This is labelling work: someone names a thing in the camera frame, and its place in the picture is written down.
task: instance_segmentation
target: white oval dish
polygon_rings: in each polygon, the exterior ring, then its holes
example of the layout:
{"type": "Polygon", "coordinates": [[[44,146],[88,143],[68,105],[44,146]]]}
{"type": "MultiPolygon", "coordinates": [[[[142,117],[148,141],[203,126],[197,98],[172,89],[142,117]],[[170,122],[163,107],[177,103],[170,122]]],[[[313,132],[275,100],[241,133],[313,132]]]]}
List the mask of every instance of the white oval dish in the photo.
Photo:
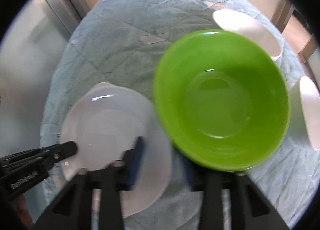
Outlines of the white oval dish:
{"type": "Polygon", "coordinates": [[[291,118],[288,136],[301,146],[320,149],[320,95],[313,81],[303,76],[290,89],[291,118]]]}
{"type": "MultiPolygon", "coordinates": [[[[134,189],[121,192],[121,207],[123,217],[148,208],[169,183],[172,148],[153,104],[131,89],[100,83],[70,109],[60,142],[73,140],[79,148],[61,163],[66,179],[82,167],[97,170],[118,160],[138,136],[145,139],[145,151],[134,189]]],[[[94,192],[95,210],[99,210],[99,200],[100,193],[94,192]]]]}
{"type": "Polygon", "coordinates": [[[256,19],[231,9],[213,13],[214,21],[223,30],[242,35],[259,45],[276,61],[281,56],[281,47],[274,35],[256,19]]]}

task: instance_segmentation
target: screw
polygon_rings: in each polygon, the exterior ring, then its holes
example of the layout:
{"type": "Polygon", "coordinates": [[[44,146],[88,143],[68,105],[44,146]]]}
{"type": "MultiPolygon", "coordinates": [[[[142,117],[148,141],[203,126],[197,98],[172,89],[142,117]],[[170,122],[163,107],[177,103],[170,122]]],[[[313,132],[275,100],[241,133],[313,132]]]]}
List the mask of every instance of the screw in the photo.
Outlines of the screw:
{"type": "Polygon", "coordinates": [[[124,167],[125,166],[125,162],[123,160],[116,160],[115,162],[113,162],[112,165],[114,167],[124,167]]]}

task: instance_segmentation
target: tablecloth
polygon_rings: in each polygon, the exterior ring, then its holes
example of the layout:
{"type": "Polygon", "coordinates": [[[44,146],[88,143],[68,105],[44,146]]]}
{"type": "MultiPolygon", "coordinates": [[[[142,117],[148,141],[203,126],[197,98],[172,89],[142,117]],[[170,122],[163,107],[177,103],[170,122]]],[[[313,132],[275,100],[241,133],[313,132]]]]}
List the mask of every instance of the tablecloth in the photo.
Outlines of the tablecloth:
{"type": "MultiPolygon", "coordinates": [[[[294,83],[304,75],[296,54],[279,31],[247,0],[99,1],[76,28],[54,72],[41,126],[41,146],[57,142],[67,112],[99,82],[129,87],[152,100],[153,75],[164,51],[188,33],[218,28],[212,13],[224,7],[257,19],[274,34],[283,50],[276,64],[286,81],[294,83]]],[[[63,181],[59,165],[51,173],[43,182],[47,202],[63,181]]],[[[247,173],[293,226],[318,186],[319,152],[301,148],[286,136],[267,161],[247,173]]],[[[191,192],[186,185],[181,161],[174,153],[166,191],[151,207],[126,218],[125,227],[197,229],[201,201],[202,193],[191,192]]],[[[229,208],[224,209],[229,228],[229,208]]]]}

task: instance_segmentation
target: light blue tablecloth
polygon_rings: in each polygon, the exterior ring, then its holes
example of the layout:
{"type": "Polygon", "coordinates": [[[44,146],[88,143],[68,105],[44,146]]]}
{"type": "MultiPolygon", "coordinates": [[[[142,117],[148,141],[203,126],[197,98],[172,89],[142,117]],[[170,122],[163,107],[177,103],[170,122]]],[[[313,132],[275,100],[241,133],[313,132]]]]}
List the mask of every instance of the light blue tablecloth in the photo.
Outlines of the light blue tablecloth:
{"type": "MultiPolygon", "coordinates": [[[[304,75],[296,54],[278,30],[246,0],[99,1],[71,36],[53,75],[41,146],[57,142],[67,112],[99,82],[129,87],[152,99],[153,74],[164,51],[190,32],[218,28],[212,12],[221,7],[256,18],[275,35],[283,49],[276,64],[286,80],[294,83],[304,75]]],[[[197,229],[202,193],[189,191],[181,161],[176,154],[173,159],[165,193],[150,208],[127,218],[126,229],[197,229]]],[[[285,137],[271,158],[247,173],[292,226],[317,188],[319,154],[285,137]]],[[[57,192],[57,177],[63,178],[59,166],[43,183],[48,202],[57,192]]]]}

